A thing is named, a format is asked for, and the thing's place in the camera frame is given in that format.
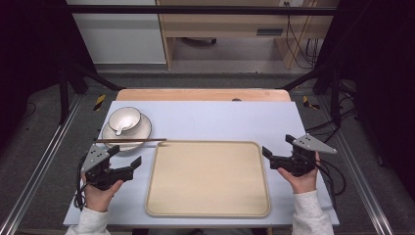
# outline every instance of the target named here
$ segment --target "white plate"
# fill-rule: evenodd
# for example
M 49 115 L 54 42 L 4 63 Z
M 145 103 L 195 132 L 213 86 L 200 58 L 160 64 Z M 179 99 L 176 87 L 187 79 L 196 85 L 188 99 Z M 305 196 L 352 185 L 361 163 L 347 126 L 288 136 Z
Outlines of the white plate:
M 152 123 L 145 115 L 141 115 L 140 122 L 138 123 L 137 131 L 135 133 L 128 133 L 123 131 L 121 135 L 116 136 L 115 131 L 107 123 L 104 126 L 102 138 L 103 139 L 147 139 L 152 132 Z M 143 142 L 131 142 L 131 143 L 106 143 L 105 145 L 112 148 L 115 145 L 119 145 L 120 151 L 129 151 L 140 147 Z

